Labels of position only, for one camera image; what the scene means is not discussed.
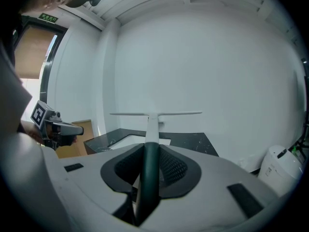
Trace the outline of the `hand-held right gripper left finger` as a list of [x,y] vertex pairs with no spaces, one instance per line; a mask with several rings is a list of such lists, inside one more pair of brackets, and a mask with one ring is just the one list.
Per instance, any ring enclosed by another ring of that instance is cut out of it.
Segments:
[[115,192],[130,193],[141,173],[144,144],[130,146],[129,150],[110,159],[100,170],[102,180]]

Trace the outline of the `white cylindrical appliance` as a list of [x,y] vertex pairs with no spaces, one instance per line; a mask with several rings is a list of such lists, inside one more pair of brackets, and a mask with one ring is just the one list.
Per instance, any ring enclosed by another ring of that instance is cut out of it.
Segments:
[[303,174],[303,165],[285,147],[271,146],[261,164],[258,179],[278,196],[291,192]]

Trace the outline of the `person's grey shirt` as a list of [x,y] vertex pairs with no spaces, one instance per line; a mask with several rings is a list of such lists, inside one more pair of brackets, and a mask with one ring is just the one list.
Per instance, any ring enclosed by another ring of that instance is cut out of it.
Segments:
[[28,134],[21,116],[31,99],[14,68],[14,30],[20,31],[21,15],[0,24],[0,138],[11,133]]

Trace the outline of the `black door frame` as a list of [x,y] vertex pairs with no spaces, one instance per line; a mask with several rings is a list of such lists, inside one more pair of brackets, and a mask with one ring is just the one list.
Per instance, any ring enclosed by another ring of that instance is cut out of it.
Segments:
[[48,83],[49,83],[51,68],[52,68],[53,61],[54,61],[56,52],[58,50],[58,47],[65,33],[67,32],[67,29],[65,27],[55,25],[49,22],[45,22],[43,20],[39,20],[39,19],[30,17],[30,16],[22,16],[20,31],[16,31],[14,33],[14,52],[23,34],[29,27],[36,27],[39,29],[49,30],[56,34],[49,46],[48,52],[46,54],[46,59],[42,65],[41,73],[39,77],[40,79],[39,100],[43,102],[47,102]]

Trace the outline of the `green exit sign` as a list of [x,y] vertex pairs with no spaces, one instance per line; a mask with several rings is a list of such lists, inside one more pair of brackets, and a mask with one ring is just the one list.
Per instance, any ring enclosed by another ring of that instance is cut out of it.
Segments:
[[52,15],[49,15],[49,14],[46,14],[46,13],[40,14],[38,19],[52,23],[52,24],[55,24],[58,21],[58,17],[52,16]]

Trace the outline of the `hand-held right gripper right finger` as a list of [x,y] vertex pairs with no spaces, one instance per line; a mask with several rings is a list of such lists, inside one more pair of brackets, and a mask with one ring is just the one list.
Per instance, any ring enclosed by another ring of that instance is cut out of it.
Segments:
[[159,163],[163,176],[159,187],[161,199],[183,197],[192,191],[201,179],[201,167],[194,160],[166,145],[160,145]]

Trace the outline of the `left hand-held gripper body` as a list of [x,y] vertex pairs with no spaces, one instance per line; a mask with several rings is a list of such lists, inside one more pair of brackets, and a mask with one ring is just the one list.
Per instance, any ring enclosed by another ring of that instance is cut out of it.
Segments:
[[[78,136],[84,134],[83,127],[62,121],[60,112],[52,109],[42,101],[37,101],[30,118],[40,130],[44,140],[44,145],[52,148],[53,150],[57,150],[60,147],[60,135]],[[47,137],[45,127],[48,123],[58,125],[60,128],[60,132],[54,140],[49,140]]]

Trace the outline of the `person's left hand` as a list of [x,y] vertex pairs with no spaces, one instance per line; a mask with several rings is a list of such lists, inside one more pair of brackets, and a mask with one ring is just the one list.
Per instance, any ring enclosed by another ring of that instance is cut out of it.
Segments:
[[49,140],[54,140],[60,132],[59,126],[53,123],[48,123],[45,128]]

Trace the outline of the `person's left forearm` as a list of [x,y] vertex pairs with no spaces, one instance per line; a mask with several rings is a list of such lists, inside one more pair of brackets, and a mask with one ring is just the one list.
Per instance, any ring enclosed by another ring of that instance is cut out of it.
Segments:
[[41,132],[34,123],[21,120],[17,131],[27,134],[39,144],[44,145],[44,140],[42,138]]

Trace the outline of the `white sink basin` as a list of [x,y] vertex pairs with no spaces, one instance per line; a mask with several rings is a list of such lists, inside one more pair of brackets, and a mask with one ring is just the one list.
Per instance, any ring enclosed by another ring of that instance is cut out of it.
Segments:
[[[143,143],[147,143],[147,142],[148,142],[147,137],[137,136],[137,135],[129,135],[129,136],[121,139],[119,142],[108,146],[108,148],[111,149],[111,150],[115,150],[115,149],[122,148],[122,147],[125,147],[125,146],[129,146],[129,145],[132,145],[132,144],[143,144]],[[170,145],[171,140],[159,138],[156,142],[159,143],[159,144]]]

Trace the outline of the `black marble vanity counter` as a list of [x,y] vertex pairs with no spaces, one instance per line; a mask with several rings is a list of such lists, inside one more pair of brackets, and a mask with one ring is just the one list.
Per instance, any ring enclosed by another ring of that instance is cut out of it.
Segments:
[[[141,130],[116,129],[107,134],[85,141],[84,146],[87,154],[96,154],[111,150],[108,148],[108,146],[119,142],[121,139],[129,135],[145,137],[146,132]],[[171,146],[177,146],[203,154],[218,156],[218,153],[216,152],[211,142],[204,133],[160,132],[159,138],[170,139]]]

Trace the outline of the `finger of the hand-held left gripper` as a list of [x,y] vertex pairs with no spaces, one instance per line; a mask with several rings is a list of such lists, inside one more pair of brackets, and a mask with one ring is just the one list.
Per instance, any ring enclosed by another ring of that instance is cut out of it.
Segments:
[[77,140],[76,135],[60,135],[59,146],[70,146]]

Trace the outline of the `brown roller blind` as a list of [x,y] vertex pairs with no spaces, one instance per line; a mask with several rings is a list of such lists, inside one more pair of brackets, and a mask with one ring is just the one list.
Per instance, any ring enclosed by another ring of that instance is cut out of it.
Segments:
[[42,65],[55,33],[29,27],[15,49],[15,71],[19,78],[39,79]]

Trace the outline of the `white squeegee with dark handle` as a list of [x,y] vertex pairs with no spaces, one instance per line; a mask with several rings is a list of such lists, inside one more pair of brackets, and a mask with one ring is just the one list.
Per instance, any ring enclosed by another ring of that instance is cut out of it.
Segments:
[[136,221],[141,224],[159,204],[159,117],[196,115],[202,111],[161,113],[110,113],[112,116],[147,116],[144,153],[136,203]]

